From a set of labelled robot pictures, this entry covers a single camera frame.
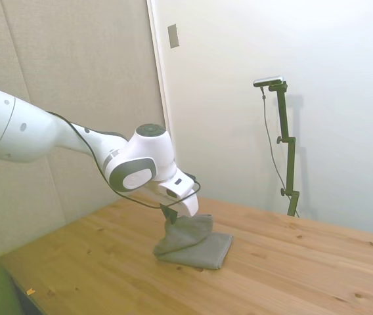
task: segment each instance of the folded towel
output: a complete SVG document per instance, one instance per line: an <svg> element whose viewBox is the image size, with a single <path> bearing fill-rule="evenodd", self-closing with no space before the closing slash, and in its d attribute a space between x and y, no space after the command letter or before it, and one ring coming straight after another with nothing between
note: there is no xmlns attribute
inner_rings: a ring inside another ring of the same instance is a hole
<svg viewBox="0 0 373 315"><path fill-rule="evenodd" d="M166 234L153 250L157 259L205 269L220 269L233 236L212 232L212 215L180 217L172 223L174 220L171 220L170 211L162 210L166 216Z"/></svg>

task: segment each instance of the camera stand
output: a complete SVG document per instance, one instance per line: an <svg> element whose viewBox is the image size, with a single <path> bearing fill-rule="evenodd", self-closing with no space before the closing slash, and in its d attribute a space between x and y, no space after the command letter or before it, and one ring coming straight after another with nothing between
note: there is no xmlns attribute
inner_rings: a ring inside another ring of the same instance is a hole
<svg viewBox="0 0 373 315"><path fill-rule="evenodd" d="M290 203L287 215L295 216L297 201L299 200L299 192L293 189L294 185L294 158L296 151L296 138L289 136L289 129L287 124L287 111L286 111L286 97L287 82L283 81L280 84L269 85L270 92L277 93L278 100L278 114L280 116L281 136L277 138L277 144L280 142L288 144L287 150L287 175L286 175L286 190L281 188L281 196L289 196Z"/></svg>

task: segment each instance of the cable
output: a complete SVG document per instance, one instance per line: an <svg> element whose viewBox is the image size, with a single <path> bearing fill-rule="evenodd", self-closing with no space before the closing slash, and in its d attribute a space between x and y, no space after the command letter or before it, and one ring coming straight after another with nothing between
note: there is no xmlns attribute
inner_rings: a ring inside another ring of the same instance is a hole
<svg viewBox="0 0 373 315"><path fill-rule="evenodd" d="M278 171L278 168L277 168L277 164L276 164L276 160L274 159L274 153L273 153L273 145L271 144L271 137L270 137L270 132L268 130L268 125L267 125L267 109L266 109L266 105L265 105L265 99L266 99L266 96L265 96L265 93L264 93L264 88L261 87L261 92L263 93L263 102L264 102L264 123L265 123L265 130L267 131L267 136L268 136L268 143L270 144L270 153L271 153L271 159L273 161L273 164L274 164L274 168L276 169L276 172L277 172L277 175L281 181L281 185L283 186L283 189L286 190L286 185L284 185L284 181L283 181L283 178L281 177L280 175L280 172Z"/></svg>
<svg viewBox="0 0 373 315"><path fill-rule="evenodd" d="M141 202L141 201L135 200L135 199L133 199L133 198L130 198L130 197L128 197L128 196L125 196L125 195L123 195L123 194L117 192L116 190L114 190L114 188L113 188L113 187L109 184L109 182L106 180L106 177L105 177L105 175L104 175L102 169L100 168L99 162L98 162L98 160L97 160L97 158L96 158L96 155L95 155L95 153L94 153L92 147L91 147L90 144L88 143L88 141L87 141L86 139L84 139L84 137L83 137L83 136L78 132L78 130L73 126L73 124L72 124L70 121L68 121L65 117L63 117L63 116L61 116L61 115L59 115L59 114L57 114L57 113L54 113L54 112L47 112L47 113L49 113L49 114L51 114L51 115L54 115L54 116L60 118L61 120L65 121L65 122L66 122L66 123L71 127L71 129L73 129L73 131L76 133L76 135L77 135L80 139L82 139L82 141L86 144L86 146L89 148L90 152L92 153L93 159L94 159L94 161L95 161L95 163L96 163L96 166L97 166L97 168L98 168L100 174L102 175L102 178L104 179L104 181L108 184L108 186L110 187L110 189L112 189L112 191L113 191L115 194L117 194L119 197L122 197L122 198L125 198L125 199L127 199L127 200L130 200L130 201L136 202L136 203L138 203L138 204L140 204L140 205L143 205L143 206L145 206L145 207L148 207L148 208L152 208L152 209L161 209L161 206L148 205L147 203L143 203L143 202ZM175 201L175 202L173 202L173 203L170 203L169 205L163 205L163 206L165 206L165 207L171 207L172 205L176 205L177 203L180 203L180 202L182 202L182 201L188 199L189 197L195 195L197 192L199 192L200 189L201 189L201 184L200 184L197 180L195 180L195 179L193 179L193 181L194 181L195 184L198 185L198 189L197 189L197 190L195 190L193 193L189 194L187 197L184 197L184 198L182 198L182 199L180 199L180 200L178 200L178 201Z"/></svg>

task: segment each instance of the wooden table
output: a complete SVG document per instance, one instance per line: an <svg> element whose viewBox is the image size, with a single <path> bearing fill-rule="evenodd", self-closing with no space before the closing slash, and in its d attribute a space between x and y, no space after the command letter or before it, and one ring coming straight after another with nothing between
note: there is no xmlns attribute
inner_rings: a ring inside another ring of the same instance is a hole
<svg viewBox="0 0 373 315"><path fill-rule="evenodd" d="M44 314L373 314L373 234L200 199L220 270L157 261L159 210L119 201L1 258Z"/></svg>

